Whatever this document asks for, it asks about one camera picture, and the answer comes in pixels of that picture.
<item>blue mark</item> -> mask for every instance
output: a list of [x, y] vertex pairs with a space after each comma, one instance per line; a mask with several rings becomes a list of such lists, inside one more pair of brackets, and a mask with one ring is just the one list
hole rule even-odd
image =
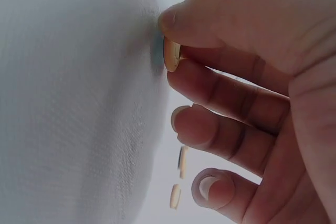
[[157, 31], [154, 36], [153, 42], [153, 63], [155, 66], [164, 66], [163, 60], [163, 34]]

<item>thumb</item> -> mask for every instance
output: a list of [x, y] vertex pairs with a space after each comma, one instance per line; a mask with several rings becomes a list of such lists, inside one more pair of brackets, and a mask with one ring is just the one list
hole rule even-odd
[[336, 0], [186, 0], [159, 25], [179, 44], [227, 44], [297, 75], [335, 50], [335, 17]]

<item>light skin hand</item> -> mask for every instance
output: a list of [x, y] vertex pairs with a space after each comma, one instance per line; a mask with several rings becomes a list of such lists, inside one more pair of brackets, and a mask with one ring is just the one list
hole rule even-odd
[[263, 179], [207, 169], [195, 201], [237, 223], [336, 223], [336, 0], [186, 0], [159, 25], [182, 45], [168, 81], [197, 104], [173, 113], [178, 139]]

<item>beige disc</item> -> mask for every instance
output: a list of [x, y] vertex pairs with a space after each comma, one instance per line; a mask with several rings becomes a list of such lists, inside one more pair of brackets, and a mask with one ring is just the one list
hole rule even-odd
[[178, 204], [180, 203], [181, 197], [181, 189], [179, 184], [173, 186], [172, 193], [170, 196], [170, 208], [176, 209], [178, 208]]
[[180, 178], [185, 178], [185, 170], [186, 170], [186, 151], [187, 146], [182, 146], [181, 148], [181, 154], [180, 154], [180, 163], [178, 164], [178, 167], [180, 168]]
[[167, 39], [163, 39], [163, 59], [164, 64], [169, 72], [174, 72], [177, 69], [180, 61], [181, 45]]

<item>white cloth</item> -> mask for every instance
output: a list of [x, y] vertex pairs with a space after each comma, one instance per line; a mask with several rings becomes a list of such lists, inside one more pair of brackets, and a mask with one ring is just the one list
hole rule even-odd
[[0, 0], [0, 223], [129, 224], [160, 138], [156, 0]]

